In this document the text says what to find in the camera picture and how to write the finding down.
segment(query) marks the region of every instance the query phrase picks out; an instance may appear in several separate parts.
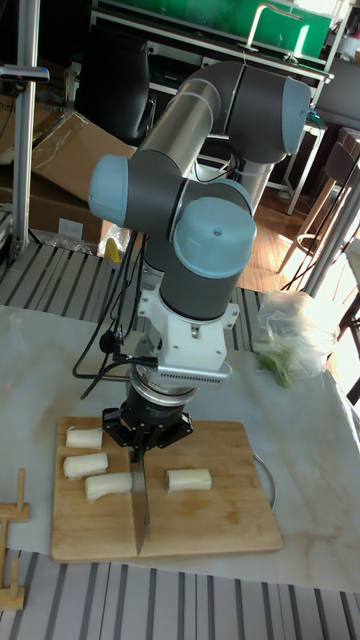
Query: white leek segment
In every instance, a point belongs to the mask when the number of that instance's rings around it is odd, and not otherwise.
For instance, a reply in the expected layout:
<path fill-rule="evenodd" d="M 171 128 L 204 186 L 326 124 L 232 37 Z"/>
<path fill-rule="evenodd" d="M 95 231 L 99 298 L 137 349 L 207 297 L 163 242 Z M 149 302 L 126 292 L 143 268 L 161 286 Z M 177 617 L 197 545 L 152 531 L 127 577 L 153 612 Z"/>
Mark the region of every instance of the white leek segment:
<path fill-rule="evenodd" d="M 73 449 L 101 449 L 102 429 L 75 429 L 66 432 L 66 446 Z"/>
<path fill-rule="evenodd" d="M 212 479 L 208 469 L 174 469 L 166 472 L 166 486 L 169 493 L 173 491 L 208 491 Z"/>
<path fill-rule="evenodd" d="M 104 473 L 109 466 L 106 453 L 89 453 L 87 456 L 70 456 L 64 460 L 64 475 L 71 480 Z"/>
<path fill-rule="evenodd" d="M 86 478 L 85 491 L 89 502 L 94 502 L 108 493 L 129 493 L 132 489 L 131 473 L 107 473 L 104 476 Z"/>

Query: wooden clamp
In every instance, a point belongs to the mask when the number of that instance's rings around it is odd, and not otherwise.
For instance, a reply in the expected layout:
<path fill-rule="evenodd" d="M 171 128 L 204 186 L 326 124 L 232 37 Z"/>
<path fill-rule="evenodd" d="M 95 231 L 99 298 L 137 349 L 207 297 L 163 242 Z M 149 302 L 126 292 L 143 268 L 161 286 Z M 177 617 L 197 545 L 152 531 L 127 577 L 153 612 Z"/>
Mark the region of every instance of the wooden clamp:
<path fill-rule="evenodd" d="M 30 508 L 24 504 L 25 469 L 18 471 L 16 504 L 0 504 L 0 611 L 18 610 L 24 607 L 24 587 L 19 587 L 19 558 L 11 561 L 10 587 L 3 587 L 6 540 L 9 522 L 28 522 Z"/>

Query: wooden cutting board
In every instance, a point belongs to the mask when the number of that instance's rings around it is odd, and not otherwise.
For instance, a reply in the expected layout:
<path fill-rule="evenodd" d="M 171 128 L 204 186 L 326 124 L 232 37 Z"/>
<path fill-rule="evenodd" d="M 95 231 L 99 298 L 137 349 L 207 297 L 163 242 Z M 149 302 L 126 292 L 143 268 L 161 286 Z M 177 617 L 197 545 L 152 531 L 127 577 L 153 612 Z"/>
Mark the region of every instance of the wooden cutting board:
<path fill-rule="evenodd" d="M 130 495 L 108 495 L 88 504 L 84 480 L 68 480 L 68 455 L 94 453 L 65 446 L 66 430 L 93 429 L 101 418 L 58 423 L 50 554 L 57 562 L 136 557 Z M 128 455 L 104 434 L 109 472 L 128 471 Z M 168 494 L 168 469 L 207 468 L 210 491 Z M 195 422 L 194 433 L 145 457 L 151 527 L 143 557 L 277 551 L 281 536 L 254 467 L 243 425 Z"/>

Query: marble countertop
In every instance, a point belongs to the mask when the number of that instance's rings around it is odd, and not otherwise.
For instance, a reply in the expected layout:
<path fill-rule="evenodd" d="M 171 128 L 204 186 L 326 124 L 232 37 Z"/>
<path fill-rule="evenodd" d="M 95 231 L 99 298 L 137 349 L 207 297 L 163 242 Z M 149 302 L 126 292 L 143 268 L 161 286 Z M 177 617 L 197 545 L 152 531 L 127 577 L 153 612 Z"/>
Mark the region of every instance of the marble countertop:
<path fill-rule="evenodd" d="M 24 466 L 25 499 L 31 503 L 30 522 L 9 527 L 11 548 L 48 552 L 57 420 L 101 415 L 124 399 L 124 385 L 113 382 L 79 399 L 84 383 L 71 369 L 92 330 L 89 323 L 0 306 L 0 500 L 15 500 L 17 469 Z M 245 425 L 277 485 L 275 517 L 283 548 L 134 564 L 360 591 L 359 440 L 349 403 L 328 372 L 286 390 L 258 372 L 254 354 L 235 352 L 229 360 L 230 381 L 216 391 L 199 390 L 189 411 L 195 419 Z M 93 371 L 99 361 L 95 348 L 84 370 Z"/>

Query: robotic arm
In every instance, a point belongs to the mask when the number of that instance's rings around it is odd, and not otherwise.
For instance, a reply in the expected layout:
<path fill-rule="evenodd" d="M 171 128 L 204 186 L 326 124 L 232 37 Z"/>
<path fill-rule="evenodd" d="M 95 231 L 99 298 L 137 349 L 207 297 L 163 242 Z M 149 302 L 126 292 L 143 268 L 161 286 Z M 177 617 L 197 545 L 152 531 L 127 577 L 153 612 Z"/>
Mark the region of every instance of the robotic arm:
<path fill-rule="evenodd" d="M 239 313 L 229 300 L 251 256 L 253 206 L 274 164 L 296 151 L 309 102 L 307 85 L 291 78 L 212 65 L 180 87 L 130 160 L 104 156 L 95 168 L 91 211 L 150 236 L 138 308 L 150 328 L 135 356 L 158 365 L 133 364 L 125 403 L 103 412 L 121 446 L 145 452 L 188 435 L 185 404 L 199 386 L 231 374 L 224 329 Z M 229 136 L 241 182 L 188 179 L 210 132 Z"/>

